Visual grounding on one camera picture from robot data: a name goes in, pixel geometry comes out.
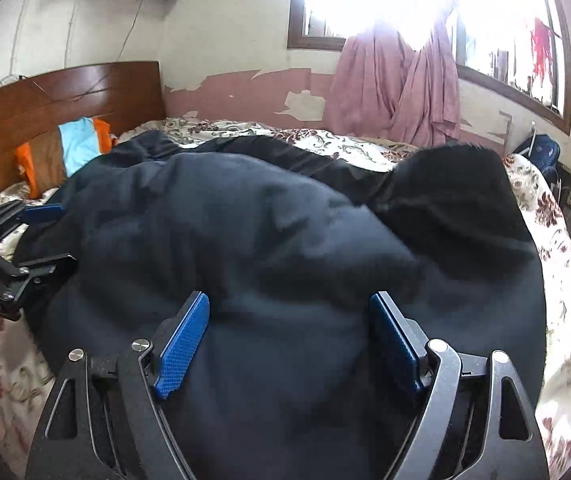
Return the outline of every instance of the blue bag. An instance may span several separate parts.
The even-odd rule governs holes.
[[[561,156],[561,147],[549,135],[534,134],[534,143],[533,137],[528,137],[514,150],[514,153],[523,155],[533,163],[543,175],[548,186],[552,186],[558,180],[557,162]]]

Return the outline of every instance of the window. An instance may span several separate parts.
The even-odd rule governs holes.
[[[417,50],[451,1],[291,0],[288,48],[341,50],[345,38],[384,20]],[[446,25],[460,78],[569,135],[571,58],[559,0],[457,0]]]

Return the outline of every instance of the red cloth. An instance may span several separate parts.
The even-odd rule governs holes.
[[[530,34],[532,37],[532,59],[534,61],[533,74],[535,77],[539,76],[541,84],[543,84],[546,71],[552,79],[552,32],[539,18],[535,18],[534,30]]]

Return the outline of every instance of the black blanket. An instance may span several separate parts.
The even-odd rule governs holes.
[[[508,352],[536,403],[545,298],[499,157],[424,150],[392,173],[270,137],[186,150],[160,132],[115,147],[51,199],[15,261],[70,253],[78,272],[27,321],[56,372],[116,354],[190,292],[210,326],[165,411],[200,480],[382,478],[411,410],[370,345],[369,297],[457,351]]]

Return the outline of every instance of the screw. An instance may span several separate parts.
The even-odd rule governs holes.
[[[135,352],[143,352],[150,348],[150,342],[147,339],[137,339],[132,343],[132,350]]]
[[[492,357],[494,357],[494,359],[497,363],[505,364],[505,363],[510,362],[510,358],[502,350],[496,350],[496,351],[492,352]]]
[[[428,346],[435,352],[445,352],[447,350],[447,343],[442,339],[432,339]]]
[[[76,361],[80,361],[81,359],[83,359],[84,355],[85,352],[83,350],[81,350],[80,348],[76,348],[68,354],[68,359],[70,359],[70,361],[74,363]]]

